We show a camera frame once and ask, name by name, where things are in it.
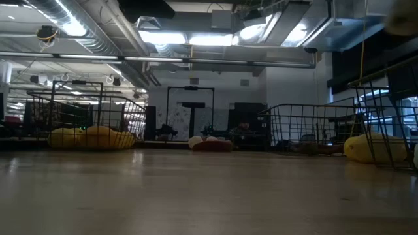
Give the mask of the black upright box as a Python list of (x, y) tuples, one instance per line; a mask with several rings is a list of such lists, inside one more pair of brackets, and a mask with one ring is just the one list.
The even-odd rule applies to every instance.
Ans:
[(147, 106), (145, 111), (146, 122), (144, 130), (144, 139), (146, 141), (155, 140), (155, 130), (156, 130), (156, 107)]

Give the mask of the dark shelving unit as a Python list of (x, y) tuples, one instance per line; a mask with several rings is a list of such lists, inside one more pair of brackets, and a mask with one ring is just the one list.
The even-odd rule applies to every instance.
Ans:
[(28, 134), (41, 135), (59, 128), (86, 129), (93, 124), (91, 105), (27, 101), (23, 119)]

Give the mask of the silver angled duct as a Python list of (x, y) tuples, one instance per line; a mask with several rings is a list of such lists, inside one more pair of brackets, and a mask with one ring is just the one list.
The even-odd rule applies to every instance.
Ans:
[(306, 47), (332, 18), (333, 0), (261, 0), (233, 13), (233, 46)]

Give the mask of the bright ceiling light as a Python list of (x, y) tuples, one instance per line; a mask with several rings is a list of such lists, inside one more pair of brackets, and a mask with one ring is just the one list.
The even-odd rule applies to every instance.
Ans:
[(233, 41), (233, 35), (196, 35), (190, 38), (191, 45), (198, 46), (230, 46)]
[(139, 35), (146, 43), (151, 44), (185, 44), (186, 39), (182, 33), (165, 33), (139, 31)]

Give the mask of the person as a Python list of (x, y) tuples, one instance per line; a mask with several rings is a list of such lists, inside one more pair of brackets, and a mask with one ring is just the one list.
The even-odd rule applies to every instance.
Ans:
[(244, 138), (246, 135), (251, 134), (250, 123), (248, 121), (241, 121), (236, 127), (229, 131), (231, 140), (236, 138)]

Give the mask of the long grey ceiling pipe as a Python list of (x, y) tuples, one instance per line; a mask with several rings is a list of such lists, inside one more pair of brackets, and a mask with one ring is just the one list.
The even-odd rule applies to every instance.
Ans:
[(201, 59), (201, 58), (181, 58), (181, 57), (139, 57), (122, 55), (78, 55), (78, 54), (49, 54), (36, 52), (8, 52), (0, 51), (0, 57), (22, 57), (22, 58), (45, 58), (45, 59), (75, 59), (88, 61), (140, 61), (140, 62), (158, 62), (158, 63), (199, 63), (213, 65), (234, 65), (249, 67), (283, 67), (298, 69), (313, 69), (316, 62), (313, 63), (293, 63), (286, 61), (248, 61), (231, 59)]

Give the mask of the red chilli pepper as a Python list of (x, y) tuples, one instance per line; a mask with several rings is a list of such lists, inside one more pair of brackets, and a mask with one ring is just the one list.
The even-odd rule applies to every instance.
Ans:
[(234, 146), (228, 140), (203, 141), (195, 144), (191, 149), (193, 151), (209, 151), (209, 152), (231, 152)]

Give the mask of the grey ceiling box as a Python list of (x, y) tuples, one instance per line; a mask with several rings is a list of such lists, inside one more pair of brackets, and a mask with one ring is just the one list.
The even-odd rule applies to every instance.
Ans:
[(211, 28), (218, 30), (230, 30), (232, 28), (233, 15), (228, 10), (212, 10)]

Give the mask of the black T-shaped stand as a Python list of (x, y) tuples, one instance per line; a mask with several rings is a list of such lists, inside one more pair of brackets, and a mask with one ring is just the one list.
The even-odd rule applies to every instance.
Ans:
[(189, 108), (191, 111), (189, 120), (189, 138), (191, 138), (194, 136), (195, 110), (205, 108), (206, 104), (203, 102), (182, 102), (182, 106), (184, 108)]

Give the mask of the white pillar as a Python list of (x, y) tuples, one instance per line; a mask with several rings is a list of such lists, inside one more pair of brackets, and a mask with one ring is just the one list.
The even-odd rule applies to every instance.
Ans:
[(12, 63), (8, 61), (0, 62), (0, 97), (3, 99), (3, 109), (6, 110), (7, 98), (12, 75)]

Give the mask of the yellow lemon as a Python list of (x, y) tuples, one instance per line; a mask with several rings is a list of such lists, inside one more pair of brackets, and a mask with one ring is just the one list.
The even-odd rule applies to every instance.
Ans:
[(58, 128), (50, 132), (47, 143), (53, 148), (71, 148), (80, 144), (84, 131), (79, 128)]
[(114, 147), (118, 149), (130, 148), (136, 142), (136, 137), (129, 131), (116, 132)]

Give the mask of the large rectangular metal duct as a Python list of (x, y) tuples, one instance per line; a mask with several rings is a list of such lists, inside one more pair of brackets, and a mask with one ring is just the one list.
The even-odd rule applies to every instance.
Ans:
[(394, 0), (313, 0), (299, 47), (343, 52), (383, 29)]

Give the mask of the black cabinet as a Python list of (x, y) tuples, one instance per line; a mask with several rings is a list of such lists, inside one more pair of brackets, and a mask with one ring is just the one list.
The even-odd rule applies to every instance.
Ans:
[(234, 108), (229, 110), (228, 116), (228, 131), (236, 127), (241, 121), (248, 121), (250, 123), (251, 134), (244, 138), (236, 138), (229, 140), (233, 143), (235, 148), (240, 151), (264, 151), (266, 148), (266, 128), (263, 126), (263, 117), (259, 112), (263, 111), (266, 106), (262, 103), (234, 103)]

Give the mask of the silver spiral ventilation duct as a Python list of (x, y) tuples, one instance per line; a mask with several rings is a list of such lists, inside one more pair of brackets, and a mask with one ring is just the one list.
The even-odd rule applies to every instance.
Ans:
[(78, 37), (76, 42), (97, 55), (121, 55), (93, 18), (76, 0), (24, 0), (48, 18), (60, 31)]

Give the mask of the orange mango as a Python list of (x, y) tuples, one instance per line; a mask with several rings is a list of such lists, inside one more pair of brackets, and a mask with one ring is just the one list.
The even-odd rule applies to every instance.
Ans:
[(88, 127), (79, 136), (79, 146), (86, 148), (111, 148), (116, 141), (116, 132), (105, 126)]

